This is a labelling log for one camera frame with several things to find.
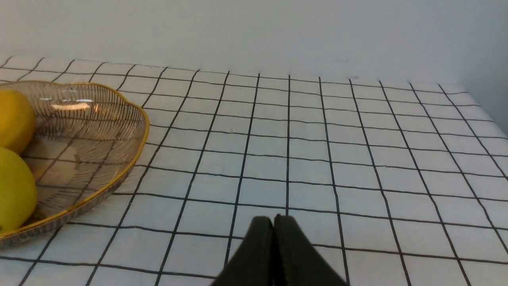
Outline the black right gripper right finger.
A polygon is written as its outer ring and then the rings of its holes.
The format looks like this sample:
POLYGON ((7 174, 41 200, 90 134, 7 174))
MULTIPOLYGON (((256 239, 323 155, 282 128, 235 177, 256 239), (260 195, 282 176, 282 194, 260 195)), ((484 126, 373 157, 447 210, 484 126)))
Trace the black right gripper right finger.
POLYGON ((346 281, 321 257, 292 216, 274 219, 275 286, 346 286, 346 281))

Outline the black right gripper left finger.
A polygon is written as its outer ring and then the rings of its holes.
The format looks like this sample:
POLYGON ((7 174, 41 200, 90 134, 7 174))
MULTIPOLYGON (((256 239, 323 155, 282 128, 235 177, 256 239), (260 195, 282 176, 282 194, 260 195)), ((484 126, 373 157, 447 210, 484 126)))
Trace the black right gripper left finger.
POLYGON ((272 286, 274 229, 265 216, 252 219, 242 243, 213 286, 272 286))

